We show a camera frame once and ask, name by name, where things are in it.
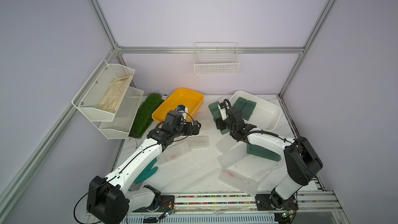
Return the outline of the green pencil case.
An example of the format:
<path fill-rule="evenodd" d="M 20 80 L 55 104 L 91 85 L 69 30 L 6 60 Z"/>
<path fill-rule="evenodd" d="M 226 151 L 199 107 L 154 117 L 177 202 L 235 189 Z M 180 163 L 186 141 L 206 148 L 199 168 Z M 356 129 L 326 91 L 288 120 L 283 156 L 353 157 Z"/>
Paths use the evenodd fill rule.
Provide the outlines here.
<path fill-rule="evenodd" d="M 219 130 L 220 133 L 222 135 L 224 135 L 224 134 L 227 134 L 229 132 L 229 129 L 226 128 L 226 127 L 224 129 L 221 129 L 220 126 L 219 126 L 219 120 L 222 120 L 221 112 L 220 112 L 220 110 L 218 108 L 219 104 L 220 104 L 219 101 L 213 102 L 213 103 L 209 104 L 208 108 L 209 108 L 209 110 L 210 110 L 210 112 L 212 114 L 213 121 L 214 121 L 214 123 L 216 125 L 217 130 Z"/>
<path fill-rule="evenodd" d="M 244 120 L 249 120 L 250 117 L 252 116 L 255 108 L 256 108 L 257 103 L 254 101 L 248 100 L 245 105 L 243 106 L 241 110 L 241 116 Z"/>
<path fill-rule="evenodd" d="M 261 146 L 253 145 L 253 144 L 247 144 L 246 148 L 247 154 L 257 156 L 260 158 L 272 160 L 279 162 L 281 160 L 281 155 L 279 155 L 276 152 L 273 152 L 267 148 L 263 148 Z"/>
<path fill-rule="evenodd" d="M 243 108 L 245 107 L 247 101 L 248 100 L 243 97 L 238 97 L 237 100 L 235 101 L 235 103 L 233 104 L 233 107 L 235 107 L 239 111 L 242 111 Z"/>

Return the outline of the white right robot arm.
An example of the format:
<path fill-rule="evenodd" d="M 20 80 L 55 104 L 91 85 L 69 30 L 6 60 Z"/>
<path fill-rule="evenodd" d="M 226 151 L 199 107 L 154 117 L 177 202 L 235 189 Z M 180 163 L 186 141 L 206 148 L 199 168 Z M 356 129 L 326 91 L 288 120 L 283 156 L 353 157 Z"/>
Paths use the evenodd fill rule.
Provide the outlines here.
<path fill-rule="evenodd" d="M 273 209 L 283 209 L 289 199 L 304 186 L 307 186 L 316 174 L 323 168 L 320 157 L 315 152 L 307 138 L 302 136 L 288 139 L 276 133 L 265 131 L 256 125 L 246 122 L 241 111 L 232 107 L 222 109 L 221 116 L 214 120 L 216 128 L 227 129 L 232 139 L 260 148 L 260 155 L 267 156 L 274 150 L 273 144 L 284 144 L 274 153 L 283 152 L 287 175 L 274 187 L 269 196 L 268 204 Z"/>

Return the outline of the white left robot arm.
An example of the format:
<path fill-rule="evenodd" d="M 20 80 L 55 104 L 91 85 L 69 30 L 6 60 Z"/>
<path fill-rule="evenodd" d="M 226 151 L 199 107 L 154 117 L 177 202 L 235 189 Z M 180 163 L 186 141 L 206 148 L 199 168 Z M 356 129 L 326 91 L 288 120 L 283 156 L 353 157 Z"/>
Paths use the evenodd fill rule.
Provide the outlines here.
<path fill-rule="evenodd" d="M 196 120 L 187 121 L 186 115 L 181 111 L 169 111 L 165 120 L 149 131 L 142 145 L 124 163 L 105 177 L 96 176 L 91 180 L 86 209 L 99 222 L 119 224 L 130 211 L 158 209 L 158 190 L 149 185 L 135 191 L 130 187 L 142 172 L 150 170 L 155 158 L 175 139 L 199 134 L 201 124 Z"/>

